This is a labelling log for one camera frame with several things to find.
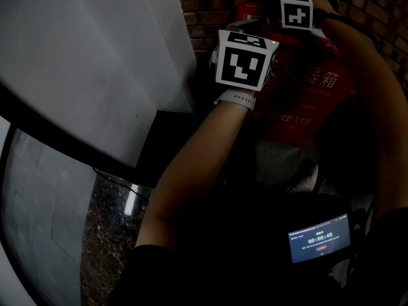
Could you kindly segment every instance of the digital display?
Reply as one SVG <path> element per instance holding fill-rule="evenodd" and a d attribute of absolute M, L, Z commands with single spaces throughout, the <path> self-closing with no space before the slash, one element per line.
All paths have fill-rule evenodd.
<path fill-rule="evenodd" d="M 288 233 L 292 263 L 318 258 L 349 247 L 350 230 L 347 214 Z"/>

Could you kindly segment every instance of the white marker cube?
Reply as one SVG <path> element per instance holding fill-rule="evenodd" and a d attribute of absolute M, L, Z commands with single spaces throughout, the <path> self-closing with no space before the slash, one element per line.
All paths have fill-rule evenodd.
<path fill-rule="evenodd" d="M 312 0 L 280 0 L 282 27 L 311 31 L 313 23 Z"/>
<path fill-rule="evenodd" d="M 279 43 L 244 33 L 218 31 L 219 51 L 215 81 L 260 91 L 275 60 Z"/>

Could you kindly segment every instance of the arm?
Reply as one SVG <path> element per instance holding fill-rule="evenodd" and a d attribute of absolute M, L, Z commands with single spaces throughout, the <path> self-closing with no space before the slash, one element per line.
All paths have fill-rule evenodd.
<path fill-rule="evenodd" d="M 214 184 L 247 115 L 221 102 L 167 167 L 154 190 L 136 245 L 177 248 L 183 210 Z"/>
<path fill-rule="evenodd" d="M 327 0 L 313 2 L 335 13 Z M 321 27 L 349 66 L 374 124 L 379 151 L 375 220 L 408 207 L 407 99 L 392 70 L 362 34 L 330 18 L 324 18 Z"/>

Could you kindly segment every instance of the black sleeve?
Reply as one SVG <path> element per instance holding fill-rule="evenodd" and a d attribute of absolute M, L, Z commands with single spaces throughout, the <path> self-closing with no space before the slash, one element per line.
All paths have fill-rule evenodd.
<path fill-rule="evenodd" d="M 120 279 L 109 296 L 109 305 L 149 304 L 174 294 L 179 258 L 168 249 L 143 245 L 133 249 Z"/>
<path fill-rule="evenodd" d="M 398 305 L 408 289 L 408 208 L 375 222 L 346 286 L 352 305 Z"/>

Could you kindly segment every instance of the white wristband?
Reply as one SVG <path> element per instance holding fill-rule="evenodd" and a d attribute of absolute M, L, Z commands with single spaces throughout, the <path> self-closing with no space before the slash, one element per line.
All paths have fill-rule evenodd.
<path fill-rule="evenodd" d="M 254 109 L 256 98 L 244 92 L 228 89 L 215 100 L 214 104 L 217 105 L 219 101 L 228 101 L 243 105 L 252 111 Z"/>

